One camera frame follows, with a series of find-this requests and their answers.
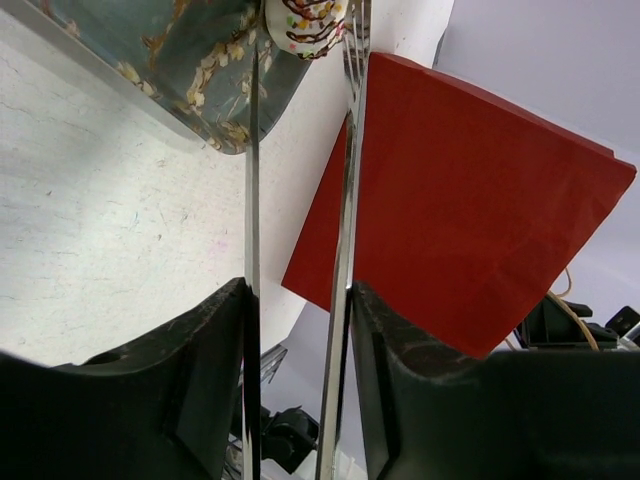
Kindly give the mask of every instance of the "donut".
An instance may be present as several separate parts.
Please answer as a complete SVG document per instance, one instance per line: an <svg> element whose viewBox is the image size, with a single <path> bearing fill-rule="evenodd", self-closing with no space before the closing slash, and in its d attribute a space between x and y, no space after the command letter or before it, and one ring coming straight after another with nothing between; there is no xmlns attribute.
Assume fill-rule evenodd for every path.
<svg viewBox="0 0 640 480"><path fill-rule="evenodd" d="M342 39L349 0L266 0L269 35L305 60L324 57Z"/></svg>

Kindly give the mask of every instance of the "metal utensil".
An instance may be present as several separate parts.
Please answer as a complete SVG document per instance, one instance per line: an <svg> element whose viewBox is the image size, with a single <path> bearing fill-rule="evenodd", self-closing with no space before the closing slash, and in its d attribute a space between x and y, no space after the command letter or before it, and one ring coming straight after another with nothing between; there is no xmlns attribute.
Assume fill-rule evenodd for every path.
<svg viewBox="0 0 640 480"><path fill-rule="evenodd" d="M245 172L245 252L247 309L242 382L242 478L260 480L260 148L258 42L253 49L249 104L249 143Z"/></svg>
<svg viewBox="0 0 640 480"><path fill-rule="evenodd" d="M340 437L344 371L351 315L351 285L364 137L370 53L371 0L351 0L345 18L344 70L347 78L347 151L342 186L340 230L333 276L316 480L334 478Z"/></svg>

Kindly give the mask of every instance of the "white table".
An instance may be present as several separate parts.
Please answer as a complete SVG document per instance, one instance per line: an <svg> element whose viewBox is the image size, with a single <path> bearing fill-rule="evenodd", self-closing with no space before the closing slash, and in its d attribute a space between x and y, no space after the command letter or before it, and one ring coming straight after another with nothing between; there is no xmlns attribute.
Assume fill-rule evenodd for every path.
<svg viewBox="0 0 640 480"><path fill-rule="evenodd" d="M452 4L374 2L374 49L430 65ZM243 274L244 157L205 148L94 71L102 81L0 10L0 349L48 365L125 343ZM335 49L261 144L263 350L305 305L280 281L344 118L331 96L342 89Z"/></svg>

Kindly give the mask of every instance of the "red cloth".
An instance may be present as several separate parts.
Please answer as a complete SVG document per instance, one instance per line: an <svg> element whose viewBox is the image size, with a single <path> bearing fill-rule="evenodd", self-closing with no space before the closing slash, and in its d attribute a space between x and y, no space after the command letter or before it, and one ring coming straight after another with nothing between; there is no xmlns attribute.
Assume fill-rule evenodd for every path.
<svg viewBox="0 0 640 480"><path fill-rule="evenodd" d="M473 356L543 298L630 186L613 152L482 89L373 54L355 279ZM344 128L283 285L330 308Z"/></svg>

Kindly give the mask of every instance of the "scratched white tabletop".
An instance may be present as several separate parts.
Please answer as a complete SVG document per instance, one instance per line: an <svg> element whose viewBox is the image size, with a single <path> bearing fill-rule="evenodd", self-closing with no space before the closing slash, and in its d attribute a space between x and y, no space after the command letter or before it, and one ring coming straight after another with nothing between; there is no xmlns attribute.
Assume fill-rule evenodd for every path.
<svg viewBox="0 0 640 480"><path fill-rule="evenodd" d="M430 65L452 4L374 2L374 50ZM205 147L119 80L107 86L0 10L2 350L82 362L243 273L243 156ZM305 304L279 284L344 118L342 91L334 49L261 144L263 350Z"/></svg>

